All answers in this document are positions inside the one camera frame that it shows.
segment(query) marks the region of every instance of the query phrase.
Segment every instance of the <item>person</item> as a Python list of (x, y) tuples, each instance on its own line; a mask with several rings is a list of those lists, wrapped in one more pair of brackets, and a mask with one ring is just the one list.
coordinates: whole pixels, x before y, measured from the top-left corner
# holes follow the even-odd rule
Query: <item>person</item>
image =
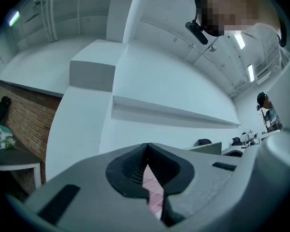
[(269, 110), (270, 121), (277, 118), (278, 127), (281, 127), (279, 116), (278, 116), (272, 102), (269, 100), (269, 97), (267, 96), (267, 94), (265, 94), (264, 92), (261, 92), (257, 97), (257, 102), (258, 102), (260, 108), (263, 107), (263, 108)]
[(273, 0), (195, 0), (196, 18), (212, 36), (241, 31), (257, 24), (271, 28), (278, 37), (280, 64), (290, 60), (290, 22)]

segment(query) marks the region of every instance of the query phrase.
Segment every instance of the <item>gray device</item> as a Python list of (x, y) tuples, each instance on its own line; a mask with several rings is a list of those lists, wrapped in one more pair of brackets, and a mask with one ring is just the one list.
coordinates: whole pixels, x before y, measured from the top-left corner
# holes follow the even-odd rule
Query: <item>gray device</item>
[[(288, 158), (271, 153), (280, 142), (289, 142)], [(147, 165), (164, 189), (160, 221), (142, 188)], [(282, 131), (241, 158), (152, 143), (118, 149), (76, 163), (25, 204), (9, 200), (41, 231), (249, 231), (289, 190), (290, 133)]]

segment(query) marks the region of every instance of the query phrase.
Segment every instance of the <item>gray shirt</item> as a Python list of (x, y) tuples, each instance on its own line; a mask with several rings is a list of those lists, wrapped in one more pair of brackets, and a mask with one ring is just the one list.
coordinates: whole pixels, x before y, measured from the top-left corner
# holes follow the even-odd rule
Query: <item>gray shirt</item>
[(270, 113), (269, 113), (269, 116), (270, 116), (270, 120), (272, 121), (274, 118), (277, 118), (278, 121), (280, 122), (280, 119), (278, 117), (278, 114), (274, 108), (274, 106), (272, 105), (272, 107), (269, 109)]

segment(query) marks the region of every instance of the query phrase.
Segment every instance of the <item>black chair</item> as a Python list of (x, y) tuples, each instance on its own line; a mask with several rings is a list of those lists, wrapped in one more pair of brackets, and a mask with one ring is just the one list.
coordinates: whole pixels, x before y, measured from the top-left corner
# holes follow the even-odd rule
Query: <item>black chair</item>
[(6, 115), (9, 104), (11, 102), (11, 99), (7, 96), (3, 96), (0, 101), (0, 122), (3, 120), (4, 116)]
[(209, 139), (199, 139), (194, 146), (201, 146), (201, 145), (210, 145), (212, 143), (212, 141), (210, 141)]
[(242, 142), (241, 142), (241, 139), (239, 137), (234, 137), (232, 138), (233, 140), (233, 143), (231, 144), (232, 146), (234, 145), (243, 145)]

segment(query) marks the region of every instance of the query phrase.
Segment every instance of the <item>white flower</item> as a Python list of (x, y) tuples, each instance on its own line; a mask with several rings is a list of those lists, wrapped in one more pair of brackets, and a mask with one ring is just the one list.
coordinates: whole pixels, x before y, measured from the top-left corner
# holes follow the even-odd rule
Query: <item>white flower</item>
[(6, 138), (7, 138), (7, 134), (5, 133), (0, 134), (0, 142), (4, 142)]
[(14, 146), (15, 145), (15, 140), (13, 139), (13, 138), (11, 138), (11, 137), (8, 137), (7, 139), (6, 139), (6, 142), (8, 142), (10, 145), (12, 145), (12, 146)]
[(5, 143), (0, 143), (0, 149), (5, 149)]

